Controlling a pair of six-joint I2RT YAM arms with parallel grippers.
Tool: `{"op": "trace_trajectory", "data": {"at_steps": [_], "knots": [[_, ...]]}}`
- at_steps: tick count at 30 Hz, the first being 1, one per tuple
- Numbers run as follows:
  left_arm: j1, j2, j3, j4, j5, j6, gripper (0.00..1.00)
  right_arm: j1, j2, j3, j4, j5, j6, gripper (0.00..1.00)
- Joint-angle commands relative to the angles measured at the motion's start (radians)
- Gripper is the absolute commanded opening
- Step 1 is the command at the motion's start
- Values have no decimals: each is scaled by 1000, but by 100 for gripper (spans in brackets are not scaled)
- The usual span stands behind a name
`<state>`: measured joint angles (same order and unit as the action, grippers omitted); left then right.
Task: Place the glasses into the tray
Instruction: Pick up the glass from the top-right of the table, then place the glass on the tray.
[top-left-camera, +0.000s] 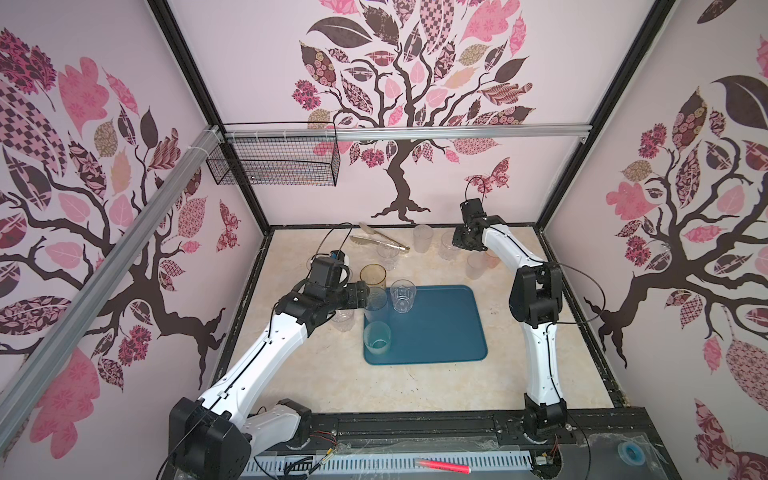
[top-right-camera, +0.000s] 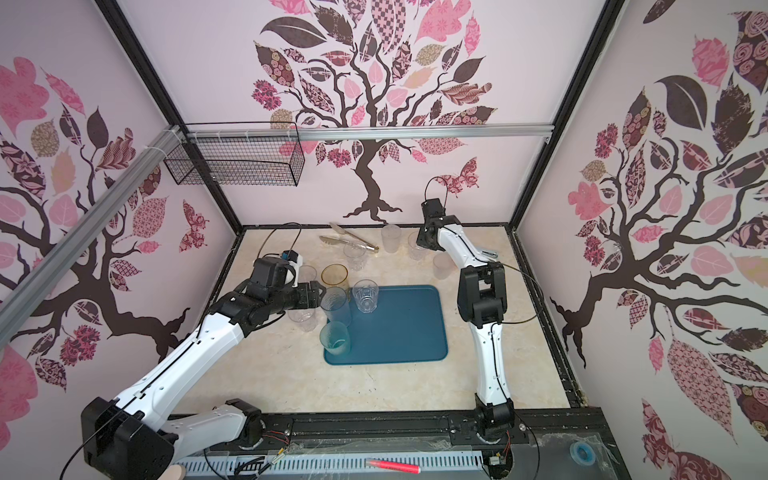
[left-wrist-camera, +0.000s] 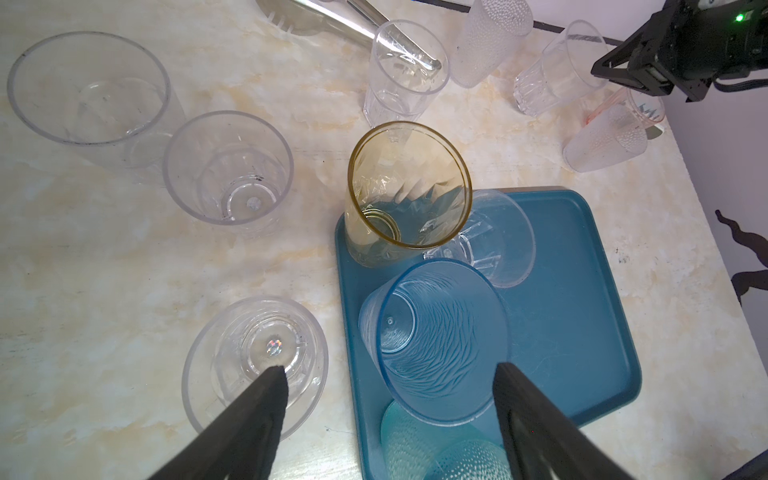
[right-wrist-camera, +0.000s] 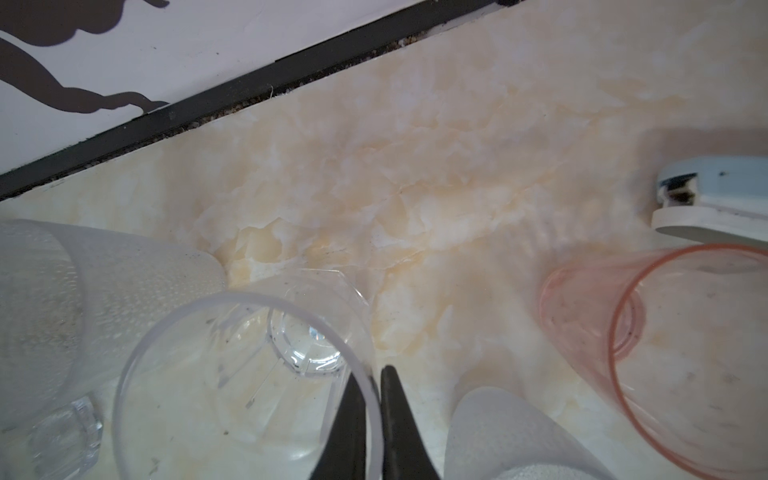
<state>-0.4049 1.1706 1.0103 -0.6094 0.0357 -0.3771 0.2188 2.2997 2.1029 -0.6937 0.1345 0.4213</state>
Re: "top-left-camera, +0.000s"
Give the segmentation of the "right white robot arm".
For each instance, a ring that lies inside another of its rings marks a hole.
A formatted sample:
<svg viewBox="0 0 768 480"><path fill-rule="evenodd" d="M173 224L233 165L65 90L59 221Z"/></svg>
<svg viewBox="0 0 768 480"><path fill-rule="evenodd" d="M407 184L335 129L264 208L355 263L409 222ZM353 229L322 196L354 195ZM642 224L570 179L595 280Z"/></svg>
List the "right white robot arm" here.
<svg viewBox="0 0 768 480"><path fill-rule="evenodd" d="M491 251L513 274L508 305L520 323L527 358L523 431L534 442L565 426L567 402L559 385L556 356L557 323L563 308L563 275L526 248L496 215L487 215L482 201L460 204L462 224L452 245L467 251Z"/></svg>

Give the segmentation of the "clear glass back tall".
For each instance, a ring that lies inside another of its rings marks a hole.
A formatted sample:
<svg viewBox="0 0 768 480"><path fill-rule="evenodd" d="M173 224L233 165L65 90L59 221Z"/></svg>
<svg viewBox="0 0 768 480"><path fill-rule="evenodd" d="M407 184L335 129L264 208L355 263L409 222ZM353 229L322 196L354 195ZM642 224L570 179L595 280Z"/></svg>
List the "clear glass back tall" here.
<svg viewBox="0 0 768 480"><path fill-rule="evenodd" d="M417 225L413 229L414 250L417 253L427 253L431 247L434 230L429 225Z"/></svg>

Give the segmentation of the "pink plastic cup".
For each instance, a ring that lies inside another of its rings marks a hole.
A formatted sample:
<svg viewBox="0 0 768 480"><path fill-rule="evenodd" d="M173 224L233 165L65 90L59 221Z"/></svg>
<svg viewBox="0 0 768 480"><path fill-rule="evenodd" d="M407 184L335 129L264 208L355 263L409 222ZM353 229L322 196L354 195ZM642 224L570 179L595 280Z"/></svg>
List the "pink plastic cup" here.
<svg viewBox="0 0 768 480"><path fill-rule="evenodd" d="M492 250L486 250L484 254L488 269L494 269L501 263L499 257Z"/></svg>

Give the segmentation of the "clear glass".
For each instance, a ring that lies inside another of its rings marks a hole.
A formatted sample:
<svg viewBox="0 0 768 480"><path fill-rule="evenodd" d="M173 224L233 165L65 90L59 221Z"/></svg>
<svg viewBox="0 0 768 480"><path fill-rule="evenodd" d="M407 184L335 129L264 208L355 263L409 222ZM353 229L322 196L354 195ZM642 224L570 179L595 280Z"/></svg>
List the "clear glass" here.
<svg viewBox="0 0 768 480"><path fill-rule="evenodd" d="M337 310L331 319L331 324L340 332L350 331L355 326L355 311Z"/></svg>
<svg viewBox="0 0 768 480"><path fill-rule="evenodd" d="M446 261L454 260L461 252L461 249L453 244L453 236L452 231L447 231L440 239L438 255Z"/></svg>
<svg viewBox="0 0 768 480"><path fill-rule="evenodd" d="M405 314L411 311L417 295L416 285L407 279L394 281L390 287L392 305L397 313Z"/></svg>
<svg viewBox="0 0 768 480"><path fill-rule="evenodd" d="M389 245L380 244L377 246L379 263L387 270L394 270L399 262L401 251Z"/></svg>

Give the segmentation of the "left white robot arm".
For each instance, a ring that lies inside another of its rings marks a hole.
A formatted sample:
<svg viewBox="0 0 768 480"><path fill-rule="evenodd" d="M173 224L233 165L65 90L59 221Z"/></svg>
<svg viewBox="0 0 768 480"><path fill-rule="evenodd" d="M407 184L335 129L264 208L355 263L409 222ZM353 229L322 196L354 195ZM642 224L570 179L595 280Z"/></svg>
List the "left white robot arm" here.
<svg viewBox="0 0 768 480"><path fill-rule="evenodd" d="M255 415L254 405L285 361L337 312L366 306L369 288L350 279L341 250L316 256L309 274L282 296L247 352L198 399L169 415L168 456L159 471L193 479L237 479L256 455L309 441L311 411L289 400Z"/></svg>

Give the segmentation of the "amber yellow tall glass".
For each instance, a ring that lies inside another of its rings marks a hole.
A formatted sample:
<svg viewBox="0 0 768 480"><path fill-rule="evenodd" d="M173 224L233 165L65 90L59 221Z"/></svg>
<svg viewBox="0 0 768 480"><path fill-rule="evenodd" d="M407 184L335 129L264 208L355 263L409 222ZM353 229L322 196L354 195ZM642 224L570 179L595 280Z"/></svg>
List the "amber yellow tall glass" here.
<svg viewBox="0 0 768 480"><path fill-rule="evenodd" d="M386 288L387 270L380 264L365 265L359 273L359 278L368 287Z"/></svg>

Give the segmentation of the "green plastic cup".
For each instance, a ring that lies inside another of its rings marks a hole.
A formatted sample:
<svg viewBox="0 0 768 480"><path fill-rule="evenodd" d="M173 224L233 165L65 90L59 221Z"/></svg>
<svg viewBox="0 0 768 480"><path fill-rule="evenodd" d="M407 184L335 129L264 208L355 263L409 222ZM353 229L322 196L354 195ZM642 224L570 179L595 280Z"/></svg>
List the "green plastic cup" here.
<svg viewBox="0 0 768 480"><path fill-rule="evenodd" d="M366 350L372 355L387 353L392 344L390 326L382 321L369 323L363 332L363 342Z"/></svg>

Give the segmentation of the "grey blue plastic cup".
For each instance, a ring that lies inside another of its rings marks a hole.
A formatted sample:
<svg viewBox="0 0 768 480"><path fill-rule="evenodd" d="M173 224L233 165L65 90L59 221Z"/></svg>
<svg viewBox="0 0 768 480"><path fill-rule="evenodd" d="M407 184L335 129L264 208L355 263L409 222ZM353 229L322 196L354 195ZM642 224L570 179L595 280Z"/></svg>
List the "grey blue plastic cup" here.
<svg viewBox="0 0 768 480"><path fill-rule="evenodd" d="M389 294L384 288L371 287L364 308L365 324L385 321L388 315Z"/></svg>

